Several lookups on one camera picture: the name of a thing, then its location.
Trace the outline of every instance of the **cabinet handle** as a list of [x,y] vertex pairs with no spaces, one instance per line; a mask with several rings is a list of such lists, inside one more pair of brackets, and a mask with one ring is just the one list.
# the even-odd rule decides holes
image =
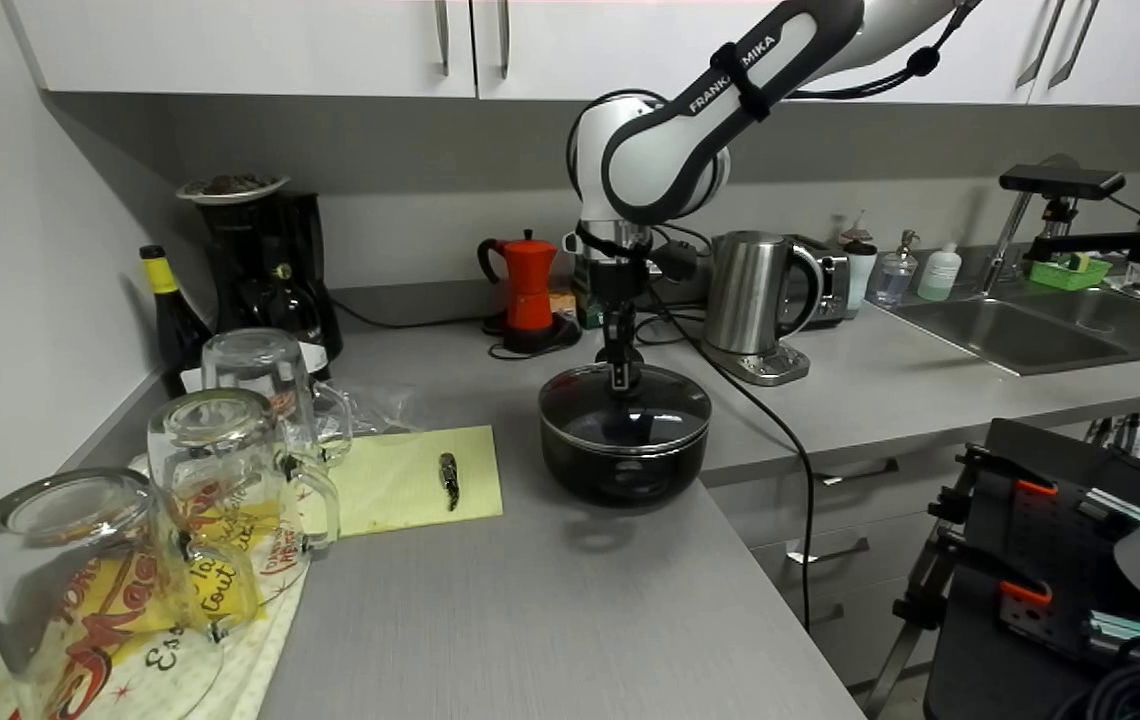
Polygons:
[[888,455],[881,467],[860,467],[860,470],[814,470],[824,488],[847,485],[847,480],[871,480],[871,477],[891,477],[898,470],[896,455]]
[[437,0],[437,28],[438,28],[438,58],[442,58],[442,76],[450,76],[450,40],[447,40],[447,0]]
[[1021,70],[1017,70],[1017,87],[1041,76],[1044,57],[1047,57],[1047,40],[1051,40],[1051,33],[1055,33],[1055,24],[1061,24],[1061,2],[1065,2],[1065,0],[1047,0],[1047,2],[1044,2],[1044,17],[1041,17],[1041,24],[1035,24],[1035,40],[1032,40],[1032,57],[1027,57],[1027,58],[1021,65]]
[[800,548],[791,548],[791,550],[783,550],[783,559],[788,564],[809,564],[809,569],[814,569],[814,564],[829,564],[829,559],[843,559],[843,555],[860,555],[860,550],[866,550],[871,548],[871,540],[862,540],[862,534],[854,534],[854,543],[847,543],[847,548],[835,548],[835,550],[813,550],[813,555],[802,555]]
[[513,76],[513,0],[498,0],[498,80]]
[[1055,84],[1065,84],[1065,80],[1074,76],[1085,40],[1086,40],[1086,33],[1090,33],[1096,2],[1101,2],[1101,0],[1086,0],[1086,9],[1079,9],[1079,11],[1086,11],[1086,17],[1079,18],[1079,28],[1074,28],[1074,36],[1072,36],[1072,47],[1068,47],[1065,58],[1055,65],[1047,87],[1055,87]]

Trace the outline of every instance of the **kitchen counter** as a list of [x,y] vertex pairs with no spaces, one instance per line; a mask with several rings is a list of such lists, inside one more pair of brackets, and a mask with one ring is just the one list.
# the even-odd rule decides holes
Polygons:
[[[582,337],[569,352],[494,365],[487,344],[463,323],[352,337],[335,376],[369,391],[387,387],[409,420],[427,424],[427,407],[416,396],[524,387],[529,407],[534,407],[534,387],[548,376],[590,365],[599,349],[594,337]],[[800,430],[813,460],[862,460],[980,438],[993,415],[1055,428],[1140,410],[1140,365],[1010,376],[871,303],[847,323],[800,330],[788,344],[813,360],[813,373],[795,382],[753,391]],[[788,455],[783,435],[695,352],[664,344],[644,349],[644,360],[676,366],[711,391],[707,480]]]
[[[347,337],[330,376],[365,410],[494,428],[506,511],[330,548],[264,717],[860,717],[699,485],[626,515],[548,480],[534,387],[588,365],[594,339],[505,365],[487,344],[476,328]],[[758,399],[814,460],[972,438],[993,415],[1072,424],[1140,407],[1140,365],[1022,379],[881,308],[791,344],[813,376]],[[644,356],[711,391],[707,485],[788,460],[778,430],[695,352]]]
[[860,717],[705,488],[582,509],[524,387],[431,396],[431,420],[494,428],[505,515],[335,543],[264,717]]

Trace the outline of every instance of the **red kettle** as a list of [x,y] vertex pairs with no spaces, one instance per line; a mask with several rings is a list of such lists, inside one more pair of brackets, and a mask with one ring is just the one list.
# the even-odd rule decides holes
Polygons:
[[491,273],[491,254],[505,259],[505,337],[506,339],[548,337],[557,323],[551,310],[557,242],[531,241],[531,228],[524,231],[524,241],[484,241],[476,247],[476,259],[487,284],[498,284],[498,276]]

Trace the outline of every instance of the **glass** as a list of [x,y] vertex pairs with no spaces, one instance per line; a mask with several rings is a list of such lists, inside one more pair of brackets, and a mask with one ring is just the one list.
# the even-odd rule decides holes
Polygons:
[[146,462],[182,532],[251,569],[251,589],[221,597],[217,613],[228,618],[276,600],[299,579],[304,555],[335,540],[330,485],[299,462],[276,462],[276,424],[256,391],[173,399],[146,424]]
[[221,677],[164,490],[60,470],[0,498],[0,661],[22,720],[182,717]]
[[299,460],[335,460],[352,443],[352,399],[308,382],[304,352],[288,330],[237,328],[202,344],[202,387],[249,387],[279,420],[279,443]]

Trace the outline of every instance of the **electric kettle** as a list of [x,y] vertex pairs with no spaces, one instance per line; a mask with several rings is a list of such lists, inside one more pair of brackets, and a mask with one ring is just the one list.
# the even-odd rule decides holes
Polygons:
[[[802,276],[800,310],[778,318],[791,297],[788,276]],[[788,382],[809,376],[809,356],[778,344],[802,328],[824,297],[814,254],[783,231],[729,231],[711,241],[711,300],[705,318],[705,352],[743,382]]]

